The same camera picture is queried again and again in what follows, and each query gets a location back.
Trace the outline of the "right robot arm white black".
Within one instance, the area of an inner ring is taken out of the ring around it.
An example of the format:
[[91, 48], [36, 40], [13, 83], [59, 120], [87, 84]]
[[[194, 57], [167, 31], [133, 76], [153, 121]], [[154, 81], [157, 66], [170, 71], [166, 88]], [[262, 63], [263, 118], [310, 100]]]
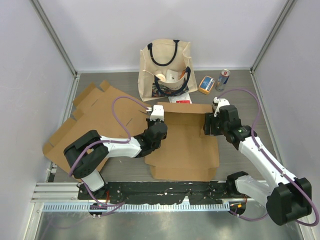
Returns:
[[265, 148], [251, 126], [243, 125], [238, 110], [227, 100], [213, 103], [205, 114], [205, 135], [224, 136], [226, 141], [247, 157], [266, 183], [245, 172], [230, 175], [226, 193], [233, 198], [247, 195], [265, 207], [272, 221], [282, 226], [312, 213], [312, 186], [306, 178], [297, 178]]

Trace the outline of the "brown cardboard box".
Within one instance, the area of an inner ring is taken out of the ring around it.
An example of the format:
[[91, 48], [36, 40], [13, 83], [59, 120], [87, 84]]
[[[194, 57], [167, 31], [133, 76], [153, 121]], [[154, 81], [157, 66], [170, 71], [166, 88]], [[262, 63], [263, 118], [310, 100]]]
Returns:
[[205, 135], [205, 114], [210, 104], [163, 102], [166, 139], [160, 148], [145, 156], [156, 180], [211, 181], [220, 165], [218, 140]]

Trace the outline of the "white red packet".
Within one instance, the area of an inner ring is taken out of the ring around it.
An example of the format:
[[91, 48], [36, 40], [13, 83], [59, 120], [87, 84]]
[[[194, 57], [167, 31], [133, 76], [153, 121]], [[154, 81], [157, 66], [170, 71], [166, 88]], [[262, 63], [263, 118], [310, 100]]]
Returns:
[[192, 100], [188, 92], [178, 96], [169, 96], [168, 99], [170, 103], [192, 104]]

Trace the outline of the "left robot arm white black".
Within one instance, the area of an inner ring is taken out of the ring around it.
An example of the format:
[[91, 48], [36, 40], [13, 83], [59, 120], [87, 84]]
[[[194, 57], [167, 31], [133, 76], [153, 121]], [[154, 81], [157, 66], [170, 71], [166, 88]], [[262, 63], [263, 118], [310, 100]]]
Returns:
[[70, 166], [70, 175], [81, 180], [87, 194], [94, 199], [102, 199], [107, 192], [107, 184], [98, 165], [105, 158], [143, 158], [159, 149], [167, 137], [168, 127], [161, 120], [147, 120], [143, 133], [124, 138], [101, 136], [90, 130], [67, 146], [63, 154]]

